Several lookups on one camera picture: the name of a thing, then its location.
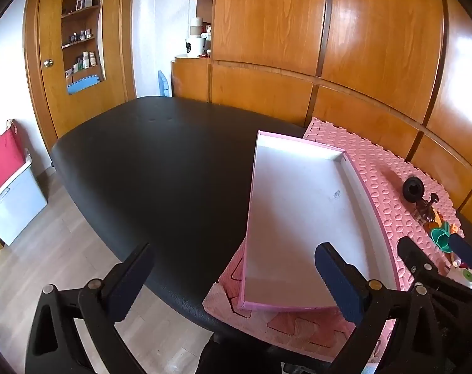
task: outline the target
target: pink foam mat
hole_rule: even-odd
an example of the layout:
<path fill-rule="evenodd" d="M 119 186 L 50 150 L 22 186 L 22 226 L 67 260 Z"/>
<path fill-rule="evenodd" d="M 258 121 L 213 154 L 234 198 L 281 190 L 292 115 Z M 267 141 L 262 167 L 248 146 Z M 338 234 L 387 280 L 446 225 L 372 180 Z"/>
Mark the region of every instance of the pink foam mat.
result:
<path fill-rule="evenodd" d="M 399 284 L 402 291 L 413 282 L 411 272 L 397 256 L 397 242 L 403 236 L 411 237 L 438 267 L 446 274 L 449 261 L 437 248 L 423 227 L 416 222 L 411 213 L 414 205 L 402 197 L 402 183 L 416 175 L 425 184 L 425 198 L 430 193 L 439 196 L 435 208 L 449 223 L 460 226 L 456 211 L 449 195 L 439 183 L 418 170 L 413 165 L 393 153 L 374 145 L 353 133 L 335 127 L 331 123 L 312 118 L 304 139 L 335 146 L 347 151 L 355 168 L 364 181 L 369 195 L 380 215 L 389 245 L 394 256 Z M 248 333 L 260 340 L 294 352 L 308 355 L 319 360 L 332 361 L 342 349 L 355 328 L 345 321 L 339 309 L 330 308 L 311 312 L 270 312 L 262 310 L 246 311 L 238 309 L 238 297 L 243 272 L 243 253 L 245 241 L 234 254 L 219 281 L 213 284 L 203 301 L 205 311 L 215 318 Z M 393 328 L 388 321 L 373 351 L 369 363 L 378 363 L 385 350 Z"/>

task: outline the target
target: red object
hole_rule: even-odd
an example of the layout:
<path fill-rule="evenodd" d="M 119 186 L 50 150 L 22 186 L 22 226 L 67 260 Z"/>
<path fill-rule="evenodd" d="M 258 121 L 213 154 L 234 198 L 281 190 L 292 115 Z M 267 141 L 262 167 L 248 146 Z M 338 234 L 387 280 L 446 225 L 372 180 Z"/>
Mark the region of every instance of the red object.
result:
<path fill-rule="evenodd" d="M 13 123 L 0 135 L 0 188 L 25 163 L 17 129 Z"/>

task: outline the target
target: green toy cup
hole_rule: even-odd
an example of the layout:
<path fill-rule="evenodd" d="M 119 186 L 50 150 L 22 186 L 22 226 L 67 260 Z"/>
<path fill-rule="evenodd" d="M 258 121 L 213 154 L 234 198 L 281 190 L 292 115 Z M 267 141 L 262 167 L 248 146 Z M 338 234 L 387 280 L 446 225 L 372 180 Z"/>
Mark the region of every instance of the green toy cup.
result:
<path fill-rule="evenodd" d="M 452 253 L 449 247 L 449 233 L 442 228 L 434 228 L 430 231 L 432 241 L 445 253 Z"/>

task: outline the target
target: floor plank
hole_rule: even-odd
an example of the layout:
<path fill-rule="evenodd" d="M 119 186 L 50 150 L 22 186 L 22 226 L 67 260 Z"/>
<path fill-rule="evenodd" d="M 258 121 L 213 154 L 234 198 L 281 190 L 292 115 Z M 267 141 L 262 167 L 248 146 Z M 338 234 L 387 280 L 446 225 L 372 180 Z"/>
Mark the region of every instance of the floor plank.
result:
<path fill-rule="evenodd" d="M 100 240 L 71 200 L 55 173 L 47 180 L 48 205 L 0 250 L 0 351 L 16 372 L 25 372 L 25 353 L 42 287 L 82 287 L 103 278 L 118 259 Z M 191 374 L 212 335 L 168 307 L 143 287 L 123 322 L 116 325 L 146 372 Z M 77 321 L 94 370 L 108 373 Z"/>

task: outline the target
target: black leather surface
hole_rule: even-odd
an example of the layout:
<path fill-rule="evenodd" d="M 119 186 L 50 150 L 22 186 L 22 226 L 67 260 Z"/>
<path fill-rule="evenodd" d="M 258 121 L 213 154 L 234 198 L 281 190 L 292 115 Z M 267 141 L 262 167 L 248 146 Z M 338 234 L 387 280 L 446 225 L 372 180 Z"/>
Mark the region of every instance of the black leather surface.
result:
<path fill-rule="evenodd" d="M 144 97 L 78 126 L 51 155 L 71 198 L 120 260 L 139 242 L 154 246 L 148 288 L 200 326 L 241 337 L 202 301 L 245 236 L 258 130 L 304 133 L 236 108 Z"/>

